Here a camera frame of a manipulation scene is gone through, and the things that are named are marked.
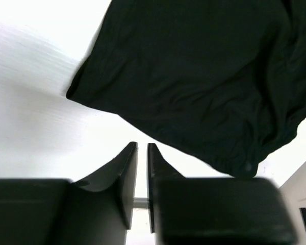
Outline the black shorts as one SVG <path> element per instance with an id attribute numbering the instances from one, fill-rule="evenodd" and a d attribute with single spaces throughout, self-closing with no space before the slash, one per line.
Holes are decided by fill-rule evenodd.
<path id="1" fill-rule="evenodd" d="M 306 118 L 306 1 L 112 1 L 66 97 L 254 177 Z"/>

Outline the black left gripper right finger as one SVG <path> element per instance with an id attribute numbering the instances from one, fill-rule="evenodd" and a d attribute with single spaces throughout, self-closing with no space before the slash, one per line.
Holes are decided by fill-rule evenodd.
<path id="1" fill-rule="evenodd" d="M 280 191 L 267 179 L 186 178 L 147 147 L 156 244 L 297 244 Z"/>

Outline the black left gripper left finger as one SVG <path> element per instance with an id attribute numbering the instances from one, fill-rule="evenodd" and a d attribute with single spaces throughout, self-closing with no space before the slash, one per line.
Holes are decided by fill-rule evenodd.
<path id="1" fill-rule="evenodd" d="M 124 244 L 131 228 L 137 144 L 90 175 L 0 179 L 0 244 Z"/>

